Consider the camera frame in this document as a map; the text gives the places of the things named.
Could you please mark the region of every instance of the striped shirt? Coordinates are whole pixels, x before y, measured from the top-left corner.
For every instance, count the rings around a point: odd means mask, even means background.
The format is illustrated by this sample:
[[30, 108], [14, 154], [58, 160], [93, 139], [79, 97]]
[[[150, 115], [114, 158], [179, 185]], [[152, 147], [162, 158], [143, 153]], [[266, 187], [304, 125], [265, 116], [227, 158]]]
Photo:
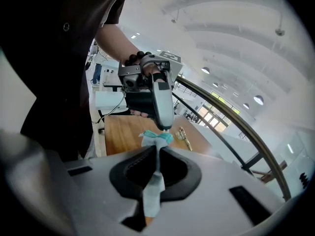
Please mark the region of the striped shirt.
[[100, 48], [98, 47], [98, 52], [94, 58], [94, 61], [96, 64], [103, 64], [107, 60], [107, 54]]

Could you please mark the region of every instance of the wooden tabletop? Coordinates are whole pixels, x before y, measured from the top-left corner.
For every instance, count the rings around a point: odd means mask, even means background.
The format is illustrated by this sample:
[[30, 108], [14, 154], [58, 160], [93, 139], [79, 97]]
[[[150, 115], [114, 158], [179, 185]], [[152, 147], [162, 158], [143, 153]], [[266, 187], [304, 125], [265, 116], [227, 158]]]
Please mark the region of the wooden tabletop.
[[[175, 136], [179, 127], [183, 127], [191, 144], [192, 150], [202, 154], [210, 154], [211, 144], [199, 133], [199, 131], [184, 117], [177, 116], [170, 129], [174, 141], [171, 147], [188, 150], [183, 140]], [[134, 150], [141, 147], [142, 137], [139, 134], [150, 130], [156, 134], [162, 133], [155, 123], [147, 118], [137, 116], [106, 116], [105, 117], [105, 144], [107, 155]]]

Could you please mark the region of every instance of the metal railing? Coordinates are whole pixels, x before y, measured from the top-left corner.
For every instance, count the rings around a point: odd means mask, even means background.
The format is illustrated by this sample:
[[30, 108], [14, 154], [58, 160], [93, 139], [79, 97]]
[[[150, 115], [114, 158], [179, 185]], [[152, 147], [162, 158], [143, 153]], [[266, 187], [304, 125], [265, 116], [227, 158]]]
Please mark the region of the metal railing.
[[212, 127], [199, 113], [197, 113], [195, 109], [193, 109], [184, 100], [182, 100], [180, 97], [173, 93], [173, 95], [181, 103], [183, 103], [190, 111], [197, 115], [206, 124], [206, 126], [208, 126], [218, 136], [218, 138], [231, 150], [235, 157], [240, 161], [242, 168], [245, 171], [251, 173], [250, 167], [253, 166], [256, 162], [258, 162], [261, 158], [263, 158], [270, 167], [270, 170], [274, 175], [275, 179], [277, 180], [279, 187], [283, 193], [284, 200], [286, 201], [289, 200], [291, 198], [291, 194], [287, 182], [282, 173], [282, 170], [278, 165], [276, 159], [274, 158], [273, 154], [266, 146], [266, 144], [263, 142], [263, 140], [258, 136], [258, 134], [231, 108], [229, 108], [224, 103], [216, 99], [213, 95], [211, 95], [204, 89], [198, 87], [194, 83], [181, 77], [177, 77], [176, 81], [178, 81], [183, 86], [187, 87], [188, 89], [202, 97], [204, 100], [208, 101], [210, 104], [215, 106], [219, 111], [225, 114], [225, 116], [227, 116], [249, 138], [249, 140], [258, 150], [258, 154], [256, 154], [248, 162], [244, 162], [243, 159], [235, 151], [235, 149], [222, 137], [222, 135], [217, 130], [214, 129], [214, 127]]

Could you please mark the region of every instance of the forearm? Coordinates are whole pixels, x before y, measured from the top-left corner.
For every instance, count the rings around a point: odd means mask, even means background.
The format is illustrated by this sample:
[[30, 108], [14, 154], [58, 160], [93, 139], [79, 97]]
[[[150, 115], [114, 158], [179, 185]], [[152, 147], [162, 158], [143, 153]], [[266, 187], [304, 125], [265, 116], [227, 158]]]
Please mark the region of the forearm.
[[131, 54], [137, 54], [139, 51], [116, 25], [104, 25], [99, 28], [95, 39], [104, 52], [117, 61], [122, 60], [123, 63]]

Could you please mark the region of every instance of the short sleeve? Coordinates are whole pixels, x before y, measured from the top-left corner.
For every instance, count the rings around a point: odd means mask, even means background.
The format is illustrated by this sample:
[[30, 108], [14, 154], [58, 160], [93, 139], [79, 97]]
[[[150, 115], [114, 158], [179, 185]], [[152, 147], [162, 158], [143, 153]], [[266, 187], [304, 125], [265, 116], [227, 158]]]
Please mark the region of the short sleeve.
[[122, 13], [125, 0], [116, 0], [111, 7], [105, 24], [116, 25], [119, 23], [119, 17]]

